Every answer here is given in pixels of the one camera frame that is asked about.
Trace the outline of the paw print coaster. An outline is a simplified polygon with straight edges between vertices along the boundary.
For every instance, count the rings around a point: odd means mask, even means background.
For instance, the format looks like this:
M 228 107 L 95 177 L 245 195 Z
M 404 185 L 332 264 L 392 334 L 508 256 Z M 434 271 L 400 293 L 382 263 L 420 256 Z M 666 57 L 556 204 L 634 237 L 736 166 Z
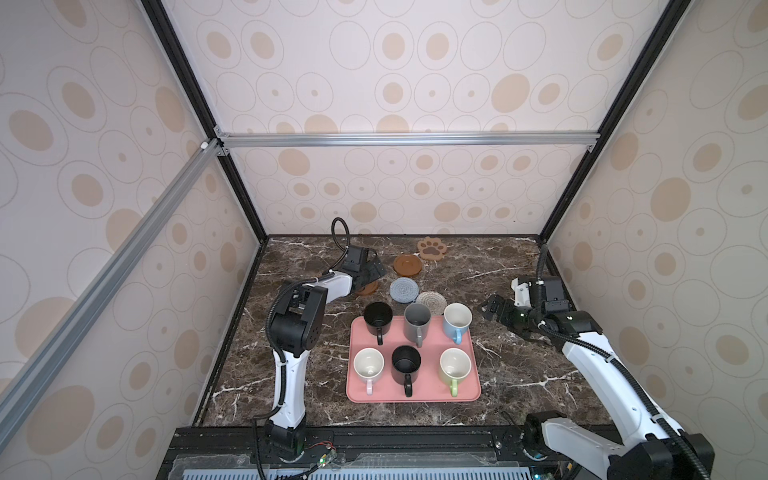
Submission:
M 417 242 L 417 250 L 422 260 L 441 261 L 448 247 L 439 238 L 425 237 Z

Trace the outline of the grey woven coaster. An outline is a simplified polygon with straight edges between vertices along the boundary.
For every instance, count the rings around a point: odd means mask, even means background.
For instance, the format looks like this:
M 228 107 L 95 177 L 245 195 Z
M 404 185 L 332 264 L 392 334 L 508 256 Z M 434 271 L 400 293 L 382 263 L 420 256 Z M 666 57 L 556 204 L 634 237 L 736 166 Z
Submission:
M 394 280 L 389 288 L 390 297 L 397 303 L 410 304 L 416 301 L 420 289 L 416 281 L 408 277 Z

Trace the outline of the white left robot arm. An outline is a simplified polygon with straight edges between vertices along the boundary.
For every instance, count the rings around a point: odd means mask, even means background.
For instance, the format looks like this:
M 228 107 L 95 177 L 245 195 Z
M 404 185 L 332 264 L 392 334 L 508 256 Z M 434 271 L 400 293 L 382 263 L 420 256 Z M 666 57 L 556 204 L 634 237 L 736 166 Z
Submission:
M 377 258 L 350 270 L 287 282 L 277 293 L 265 333 L 276 368 L 275 399 L 268 420 L 296 430 L 306 416 L 304 387 L 309 352 L 319 340 L 326 305 L 358 292 L 386 274 Z

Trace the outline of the brown wooden coaster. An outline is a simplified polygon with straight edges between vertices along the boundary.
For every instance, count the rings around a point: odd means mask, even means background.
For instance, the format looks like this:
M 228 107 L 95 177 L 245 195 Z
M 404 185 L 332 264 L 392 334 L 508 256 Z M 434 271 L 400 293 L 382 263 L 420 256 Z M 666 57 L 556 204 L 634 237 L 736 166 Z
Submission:
M 368 285 L 366 285 L 365 287 L 363 287 L 362 289 L 358 290 L 356 292 L 356 294 L 358 296 L 369 296 L 369 295 L 372 295 L 372 294 L 374 294 L 378 290 L 379 285 L 380 285 L 379 281 L 373 281 L 373 282 L 369 283 Z
M 413 278 L 423 270 L 423 263 L 416 255 L 402 254 L 395 258 L 393 268 L 399 276 Z

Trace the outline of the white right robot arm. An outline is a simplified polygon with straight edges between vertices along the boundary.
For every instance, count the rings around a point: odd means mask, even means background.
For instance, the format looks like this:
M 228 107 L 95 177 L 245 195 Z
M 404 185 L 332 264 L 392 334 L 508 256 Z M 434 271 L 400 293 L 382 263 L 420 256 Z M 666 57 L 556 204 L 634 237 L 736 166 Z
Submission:
M 557 411 L 531 413 L 520 438 L 530 459 L 561 454 L 600 479 L 710 478 L 713 446 L 703 435 L 687 432 L 649 396 L 589 313 L 567 300 L 523 304 L 498 294 L 479 312 L 523 339 L 548 338 L 587 380 L 620 435 L 619 441 L 609 440 Z

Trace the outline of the multicolour woven coaster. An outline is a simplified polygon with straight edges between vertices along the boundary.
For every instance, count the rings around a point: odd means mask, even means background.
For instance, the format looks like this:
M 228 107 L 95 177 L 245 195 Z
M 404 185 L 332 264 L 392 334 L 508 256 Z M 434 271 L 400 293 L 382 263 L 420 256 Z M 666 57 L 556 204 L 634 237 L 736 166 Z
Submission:
M 416 300 L 416 303 L 426 306 L 432 316 L 443 315 L 448 303 L 446 298 L 435 291 L 421 292 Z

